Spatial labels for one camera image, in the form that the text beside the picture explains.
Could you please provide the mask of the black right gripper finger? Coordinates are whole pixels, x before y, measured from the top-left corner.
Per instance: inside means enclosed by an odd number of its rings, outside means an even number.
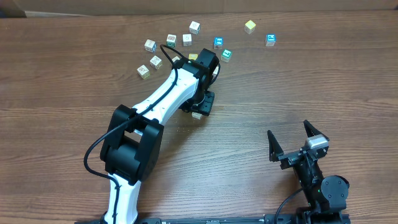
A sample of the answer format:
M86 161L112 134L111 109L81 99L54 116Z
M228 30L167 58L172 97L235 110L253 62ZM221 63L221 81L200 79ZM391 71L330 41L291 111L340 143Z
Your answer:
M277 162L279 161L279 157L284 155L284 151L271 130L267 131L267 137L269 141L269 160Z
M319 131L317 128L315 128L308 120L303 121L304 128L307 134L307 137L314 137L317 135L322 135L326 138L326 135L324 135L321 131Z

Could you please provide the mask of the white block elephant picture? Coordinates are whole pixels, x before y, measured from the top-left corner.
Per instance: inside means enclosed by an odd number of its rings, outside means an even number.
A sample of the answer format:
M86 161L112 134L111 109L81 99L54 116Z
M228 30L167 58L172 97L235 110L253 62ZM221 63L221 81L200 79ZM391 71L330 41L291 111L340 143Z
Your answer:
M196 112L192 112L192 117L195 118L195 119L201 119L202 118L202 114L196 113Z

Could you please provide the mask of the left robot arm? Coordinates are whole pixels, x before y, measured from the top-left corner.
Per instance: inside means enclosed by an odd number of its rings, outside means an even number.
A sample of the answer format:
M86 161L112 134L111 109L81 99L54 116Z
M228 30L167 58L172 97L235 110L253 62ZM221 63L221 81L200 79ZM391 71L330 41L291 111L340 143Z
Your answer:
M136 222L139 189L158 160L165 123L177 110L210 114L215 94L209 87L219 65L208 49L195 60L181 57L172 62L168 79L146 100L115 109L100 152L111 182L108 211L100 223Z

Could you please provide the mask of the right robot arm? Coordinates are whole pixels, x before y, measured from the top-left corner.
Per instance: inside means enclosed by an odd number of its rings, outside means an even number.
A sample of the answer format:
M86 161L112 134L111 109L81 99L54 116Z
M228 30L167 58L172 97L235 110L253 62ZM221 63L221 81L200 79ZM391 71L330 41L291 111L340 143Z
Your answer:
M288 196L275 214L264 216L265 223L350 223L346 209L349 182L340 175L324 177L318 160L325 157L329 148L329 138L309 121L303 122L307 139L295 152L284 153L272 131L268 130L269 160L280 162L282 170L292 168L300 188ZM304 193L308 205L299 207L294 214L282 215L284 205L300 192Z

